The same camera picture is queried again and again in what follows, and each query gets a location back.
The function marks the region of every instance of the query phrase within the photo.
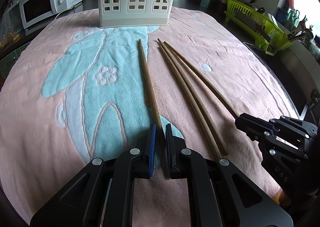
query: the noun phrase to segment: cabinet handle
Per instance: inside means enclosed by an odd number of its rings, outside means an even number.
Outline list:
[[[12,62],[15,62],[15,60],[16,60],[16,58],[13,57],[13,59],[12,59],[11,61],[8,61],[8,62],[7,62],[7,65],[9,65],[9,64],[12,63]]]

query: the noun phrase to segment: green cabinet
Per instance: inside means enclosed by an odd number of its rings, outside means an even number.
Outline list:
[[[12,51],[0,60],[0,75],[4,80],[7,79],[11,68],[14,66],[17,59],[20,57],[21,52],[24,51],[29,44],[30,42],[25,43],[24,45],[15,49],[14,51]]]

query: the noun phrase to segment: white microwave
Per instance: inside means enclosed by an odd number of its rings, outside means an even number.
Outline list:
[[[78,4],[82,0],[22,0],[19,3],[23,28]]]

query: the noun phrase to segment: light blue towel pattern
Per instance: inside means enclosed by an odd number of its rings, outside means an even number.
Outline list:
[[[150,111],[144,104],[144,78],[138,52],[147,58],[148,33],[158,27],[121,27],[78,32],[76,41],[54,64],[42,87],[45,98],[66,89],[57,107],[57,123],[67,127],[77,152],[88,163],[109,160],[134,147],[146,135]],[[162,125],[170,123],[161,117]],[[183,137],[172,125],[173,134]],[[159,149],[155,166],[159,166]]]

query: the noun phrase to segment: wooden stick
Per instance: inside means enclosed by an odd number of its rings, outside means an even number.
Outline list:
[[[187,99],[188,99],[188,101],[189,101],[189,103],[191,105],[192,110],[196,114],[196,116],[197,116],[197,118],[199,120],[199,123],[200,123],[202,129],[204,130],[204,133],[205,133],[205,135],[206,135],[206,137],[207,137],[207,139],[208,139],[208,141],[209,141],[209,143],[210,143],[210,145],[212,147],[212,151],[213,151],[214,156],[219,160],[221,158],[221,153],[220,153],[220,151],[218,149],[218,146],[217,146],[217,144],[216,144],[216,142],[215,142],[215,140],[214,140],[214,138],[212,136],[212,133],[210,132],[210,129],[209,129],[209,127],[208,127],[208,125],[207,125],[207,123],[206,123],[206,121],[204,119],[204,116],[202,115],[202,113],[201,113],[201,111],[200,111],[200,109],[199,109],[199,107],[198,107],[193,95],[191,94],[191,91],[189,90],[186,82],[184,81],[183,77],[181,76],[181,74],[179,73],[177,68],[175,67],[175,65],[172,62],[172,60],[170,59],[169,54],[168,54],[168,52],[169,52],[168,48],[161,42],[160,39],[158,39],[158,41],[159,41],[159,43],[161,45],[160,51],[161,51],[162,55],[167,60],[169,66],[172,69],[176,79],[178,80],[182,90],[184,91],[184,93],[185,93],[185,95],[186,95],[186,97],[187,97]]]
[[[167,52],[168,56],[170,57],[170,59],[172,60],[173,64],[175,65],[176,69],[179,71],[180,75],[182,76],[183,80],[185,81],[187,87],[189,88],[193,98],[195,99],[209,129],[210,132],[215,140],[215,142],[217,143],[217,146],[220,150],[220,152],[222,153],[222,155],[226,156],[228,155],[228,148],[226,146],[226,143],[224,142],[223,138],[221,137],[218,128],[216,127],[215,123],[213,122],[212,118],[210,117],[210,114],[208,112],[208,110],[206,109],[206,107],[204,106],[203,102],[201,101],[199,95],[197,94],[196,90],[193,88],[192,84],[190,83],[190,81],[188,80],[188,78],[186,77],[185,73],[182,71],[181,67],[179,66],[178,62],[175,60],[175,58],[173,57],[173,55],[169,52]]]
[[[148,92],[148,96],[149,96],[149,100],[150,100],[150,106],[152,109],[152,115],[155,120],[155,124],[156,124],[157,129],[158,130],[160,129],[163,132],[162,124],[161,124],[161,120],[160,120],[160,116],[159,116],[159,110],[158,110],[158,106],[157,106],[157,102],[156,102],[156,97],[155,97],[155,93],[153,91],[152,82],[150,79],[150,73],[148,70],[147,60],[146,60],[146,56],[144,54],[141,39],[139,39],[139,48],[140,48],[140,56],[141,56],[141,60],[142,60],[143,73],[144,73],[144,76],[146,79],[147,92]]]
[[[219,101],[226,107],[230,114],[236,119],[239,114],[231,107],[230,103],[222,96],[222,94],[212,85],[211,82],[197,69],[195,68],[185,57],[183,57],[176,49],[174,49],[170,44],[164,42],[172,52],[179,57],[199,78],[203,83],[213,92],[213,94],[219,99]]]

